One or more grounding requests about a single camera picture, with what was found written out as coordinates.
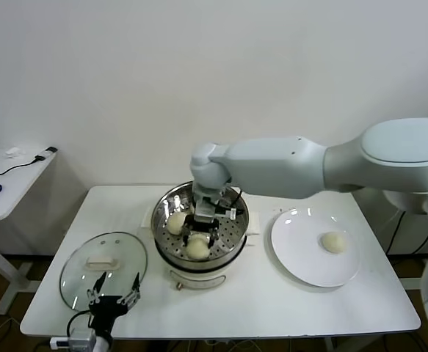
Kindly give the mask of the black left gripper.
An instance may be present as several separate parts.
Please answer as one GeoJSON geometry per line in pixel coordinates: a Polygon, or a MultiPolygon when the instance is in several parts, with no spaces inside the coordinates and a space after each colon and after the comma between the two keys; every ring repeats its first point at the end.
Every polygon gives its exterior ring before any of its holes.
{"type": "Polygon", "coordinates": [[[104,271],[95,281],[91,289],[87,289],[87,298],[90,313],[93,316],[90,328],[97,336],[110,336],[115,321],[128,312],[140,299],[140,272],[137,273],[130,292],[122,296],[102,296],[101,288],[106,280],[104,271]]]}

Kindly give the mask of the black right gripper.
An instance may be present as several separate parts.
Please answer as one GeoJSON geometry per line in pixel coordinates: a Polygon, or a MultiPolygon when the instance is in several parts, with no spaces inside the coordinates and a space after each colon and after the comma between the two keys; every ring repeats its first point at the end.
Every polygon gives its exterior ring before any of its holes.
{"type": "Polygon", "coordinates": [[[187,215],[182,227],[182,240],[184,246],[188,245],[191,233],[201,232],[209,234],[208,248],[210,249],[218,239],[218,230],[220,222],[218,219],[212,219],[210,222],[196,221],[193,215],[187,215]]]}

